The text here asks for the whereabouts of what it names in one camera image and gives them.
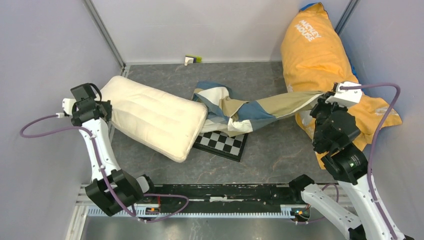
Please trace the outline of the cream white pillow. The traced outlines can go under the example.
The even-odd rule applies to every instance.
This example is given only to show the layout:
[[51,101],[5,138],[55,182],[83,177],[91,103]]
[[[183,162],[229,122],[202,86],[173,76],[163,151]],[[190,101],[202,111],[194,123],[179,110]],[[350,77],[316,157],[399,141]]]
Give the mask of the cream white pillow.
[[208,113],[203,103],[119,75],[100,92],[117,130],[177,163],[188,158]]

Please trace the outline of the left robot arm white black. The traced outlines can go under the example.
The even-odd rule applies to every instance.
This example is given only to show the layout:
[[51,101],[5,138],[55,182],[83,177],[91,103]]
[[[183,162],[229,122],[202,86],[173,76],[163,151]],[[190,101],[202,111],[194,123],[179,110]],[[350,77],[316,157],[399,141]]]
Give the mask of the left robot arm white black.
[[80,84],[70,92],[75,102],[67,114],[85,141],[91,166],[91,184],[85,187],[86,195],[109,217],[121,211],[136,217],[135,204],[140,200],[153,203],[157,190],[149,177],[144,175],[137,180],[119,167],[109,138],[111,102],[102,100],[93,83]]

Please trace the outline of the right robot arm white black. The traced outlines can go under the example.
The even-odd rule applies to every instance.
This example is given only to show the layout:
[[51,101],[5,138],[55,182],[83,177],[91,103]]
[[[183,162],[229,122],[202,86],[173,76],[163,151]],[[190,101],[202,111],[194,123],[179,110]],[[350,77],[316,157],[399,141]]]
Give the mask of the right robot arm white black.
[[317,99],[310,115],[315,119],[313,148],[324,154],[321,160],[325,169],[346,192],[356,213],[327,196],[305,174],[289,183],[289,199],[318,210],[347,240],[411,239],[400,231],[378,199],[373,177],[368,173],[368,160],[353,144],[360,130],[347,107],[327,101],[324,95]]

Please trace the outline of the blue beige checkered pillowcase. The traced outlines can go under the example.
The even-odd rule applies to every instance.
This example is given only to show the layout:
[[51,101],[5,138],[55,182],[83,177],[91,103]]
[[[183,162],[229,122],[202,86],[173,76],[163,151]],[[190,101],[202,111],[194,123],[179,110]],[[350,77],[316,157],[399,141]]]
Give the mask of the blue beige checkered pillowcase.
[[220,131],[234,137],[309,111],[323,95],[323,91],[314,90],[281,93],[258,100],[241,100],[226,85],[200,81],[191,100],[207,108],[202,133]]

